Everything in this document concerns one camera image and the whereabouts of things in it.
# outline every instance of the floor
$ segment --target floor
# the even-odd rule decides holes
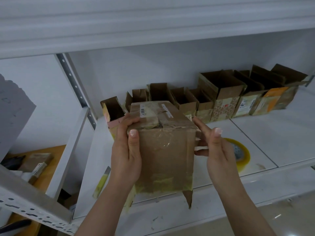
[[[277,236],[315,235],[315,192],[262,206],[259,210]],[[234,236],[226,217],[165,235]]]

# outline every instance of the person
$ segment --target person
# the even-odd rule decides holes
[[[112,147],[112,172],[108,184],[82,222],[76,236],[113,236],[127,196],[141,171],[139,133],[127,127],[140,120],[126,114],[119,124]],[[195,155],[207,156],[207,169],[226,211],[235,236],[275,236],[276,234],[251,201],[239,178],[234,149],[221,137],[220,128],[210,129],[200,119],[193,122],[201,130]]]

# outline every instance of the metal bracket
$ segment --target metal bracket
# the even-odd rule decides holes
[[[87,94],[81,84],[79,78],[77,78],[78,73],[74,67],[74,64],[70,58],[68,53],[60,53],[55,54],[57,60],[59,61],[61,67],[63,68],[65,75],[67,76],[69,83],[71,84],[73,91],[75,92],[77,99],[79,100],[81,106],[89,107],[88,119],[95,130],[96,127],[96,114],[92,108],[92,104],[89,103],[89,99],[87,98]]]

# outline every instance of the yellow tape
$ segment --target yellow tape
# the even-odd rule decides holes
[[[250,151],[242,143],[240,143],[234,139],[230,139],[230,138],[225,138],[225,139],[228,142],[237,145],[244,152],[244,159],[236,162],[237,170],[238,170],[238,172],[241,172],[242,170],[244,170],[245,166],[250,162]]]

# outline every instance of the fingernail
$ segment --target fingernail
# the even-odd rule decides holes
[[[129,132],[129,135],[132,138],[135,138],[137,136],[137,130],[136,129],[131,129],[130,132]]]
[[[215,128],[215,137],[219,137],[222,134],[222,129],[220,127]]]

